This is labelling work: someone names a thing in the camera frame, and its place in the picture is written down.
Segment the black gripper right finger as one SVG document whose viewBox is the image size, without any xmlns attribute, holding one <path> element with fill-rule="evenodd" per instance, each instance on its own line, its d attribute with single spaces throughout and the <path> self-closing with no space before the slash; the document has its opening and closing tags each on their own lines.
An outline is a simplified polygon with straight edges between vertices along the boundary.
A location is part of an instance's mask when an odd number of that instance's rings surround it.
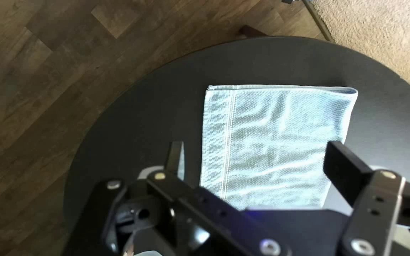
<svg viewBox="0 0 410 256">
<path fill-rule="evenodd" d="M 372 175 L 372 169 L 340 140 L 326 145 L 323 172 L 348 204 L 357 200 Z"/>
</svg>

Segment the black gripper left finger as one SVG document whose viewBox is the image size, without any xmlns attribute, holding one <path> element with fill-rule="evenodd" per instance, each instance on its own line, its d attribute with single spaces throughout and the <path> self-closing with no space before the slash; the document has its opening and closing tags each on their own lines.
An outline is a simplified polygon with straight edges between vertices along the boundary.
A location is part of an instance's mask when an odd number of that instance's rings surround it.
<svg viewBox="0 0 410 256">
<path fill-rule="evenodd" d="M 173 173 L 180 180 L 185 179 L 185 152 L 183 152 L 183 142 L 173 140 L 167 150 L 167 157 L 165 163 L 165 169 Z"/>
</svg>

